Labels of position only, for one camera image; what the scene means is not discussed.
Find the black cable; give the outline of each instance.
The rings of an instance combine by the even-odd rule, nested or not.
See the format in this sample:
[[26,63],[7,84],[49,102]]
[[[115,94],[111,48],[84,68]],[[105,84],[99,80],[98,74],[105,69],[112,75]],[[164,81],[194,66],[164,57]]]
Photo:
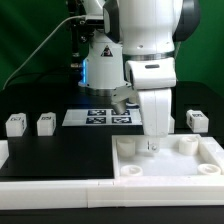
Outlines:
[[68,66],[60,66],[60,67],[57,67],[57,68],[49,69],[49,70],[47,70],[45,72],[30,72],[30,73],[19,74],[19,75],[16,75],[16,76],[12,77],[10,79],[10,81],[7,83],[7,85],[5,86],[5,88],[7,88],[15,79],[18,79],[18,78],[21,78],[21,77],[25,77],[25,76],[29,76],[29,75],[40,75],[34,81],[34,82],[37,82],[39,79],[43,78],[44,76],[47,76],[47,75],[56,75],[53,72],[60,71],[61,69],[65,69],[65,68],[69,68],[69,67]]

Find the label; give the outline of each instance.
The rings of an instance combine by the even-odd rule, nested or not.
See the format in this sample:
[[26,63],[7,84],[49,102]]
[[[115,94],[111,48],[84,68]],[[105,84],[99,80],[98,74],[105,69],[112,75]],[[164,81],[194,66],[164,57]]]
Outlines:
[[22,128],[23,128],[23,130],[25,129],[25,121],[24,121],[24,119],[22,120]]
[[112,117],[113,124],[131,124],[132,120],[130,117]]
[[[115,113],[114,110],[111,111],[112,116],[116,116],[117,114]],[[126,110],[123,114],[119,114],[119,116],[130,116],[130,111]]]
[[101,57],[113,57],[113,54],[108,45],[105,47],[103,53],[101,54]]
[[41,120],[49,121],[51,120],[51,117],[42,117]]
[[106,110],[88,110],[88,116],[106,116]]
[[106,124],[106,117],[87,117],[86,124]]
[[193,117],[203,117],[202,114],[192,114]]
[[53,130],[54,130],[54,128],[55,128],[55,121],[54,121],[54,119],[53,119],[53,124],[52,124],[52,126],[53,126]]
[[11,121],[20,121],[21,120],[21,117],[12,117],[11,118]]

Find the blue light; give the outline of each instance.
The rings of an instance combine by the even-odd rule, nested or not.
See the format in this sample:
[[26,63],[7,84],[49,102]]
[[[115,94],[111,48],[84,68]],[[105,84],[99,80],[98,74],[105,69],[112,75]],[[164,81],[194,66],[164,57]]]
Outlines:
[[86,60],[83,61],[82,66],[83,66],[83,70],[82,70],[83,83],[86,83]]

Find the white tray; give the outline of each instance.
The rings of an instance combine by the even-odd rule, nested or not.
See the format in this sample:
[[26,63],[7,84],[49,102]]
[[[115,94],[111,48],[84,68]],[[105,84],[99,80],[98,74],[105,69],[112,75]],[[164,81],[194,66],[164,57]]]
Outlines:
[[[178,152],[183,136],[163,139],[154,156],[147,152],[145,136],[113,136],[114,179],[0,182],[0,209],[224,205],[223,149],[213,138],[196,135],[199,153],[185,156]],[[134,156],[119,156],[120,138],[134,139]],[[197,167],[204,163],[218,166],[221,175],[198,175]],[[122,176],[126,165],[141,167],[141,176]]]

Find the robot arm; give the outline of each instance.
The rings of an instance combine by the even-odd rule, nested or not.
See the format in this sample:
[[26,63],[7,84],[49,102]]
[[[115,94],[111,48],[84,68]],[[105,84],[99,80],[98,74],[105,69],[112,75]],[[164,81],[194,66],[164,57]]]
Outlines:
[[83,6],[87,15],[102,15],[104,0],[83,0]]
[[109,0],[104,5],[105,32],[123,43],[125,78],[136,90],[153,151],[169,130],[170,87],[176,85],[173,40],[187,39],[199,24],[199,14],[197,0]]

